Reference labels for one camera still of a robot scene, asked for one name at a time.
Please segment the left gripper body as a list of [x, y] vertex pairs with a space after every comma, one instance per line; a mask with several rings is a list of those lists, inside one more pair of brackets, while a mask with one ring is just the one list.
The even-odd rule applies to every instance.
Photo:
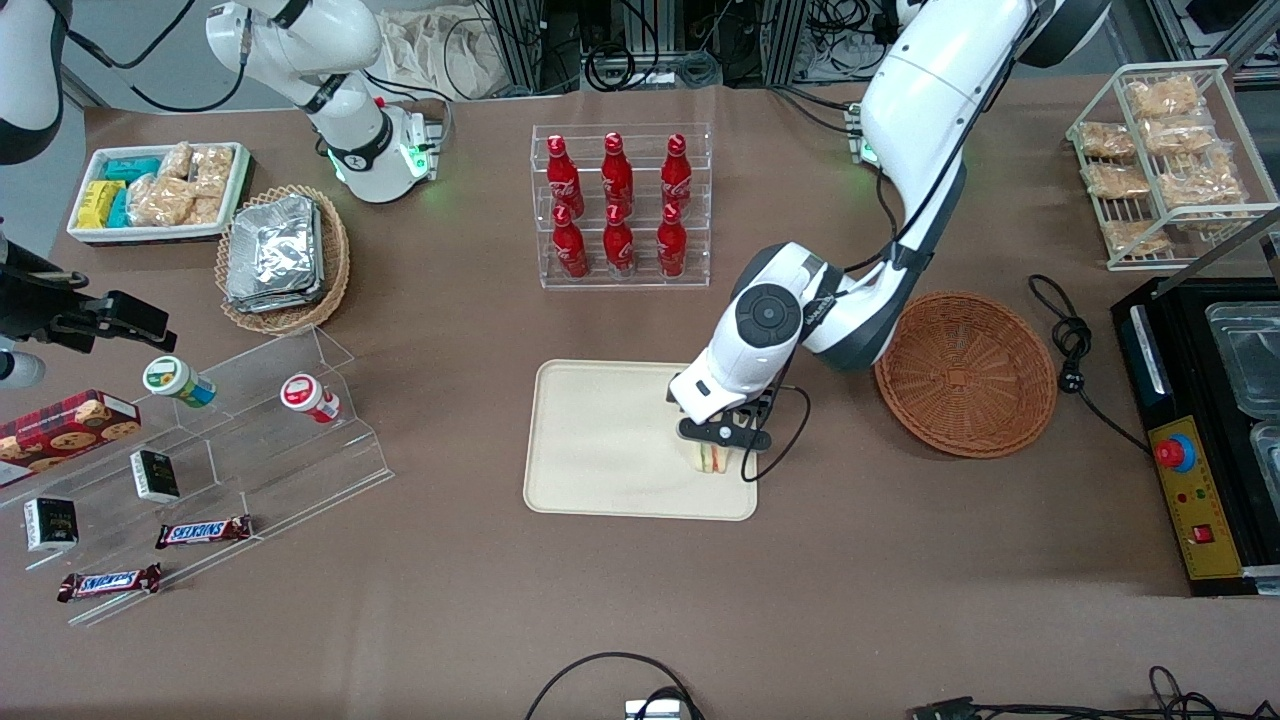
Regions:
[[759, 398], [778, 368], [687, 368], [668, 384], [671, 398], [696, 424]]

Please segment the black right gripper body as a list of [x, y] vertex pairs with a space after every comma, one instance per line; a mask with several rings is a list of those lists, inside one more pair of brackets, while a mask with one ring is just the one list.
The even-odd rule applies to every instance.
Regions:
[[45, 342], [45, 327], [67, 314], [81, 318], [90, 278], [1, 240], [1, 333], [15, 342]]

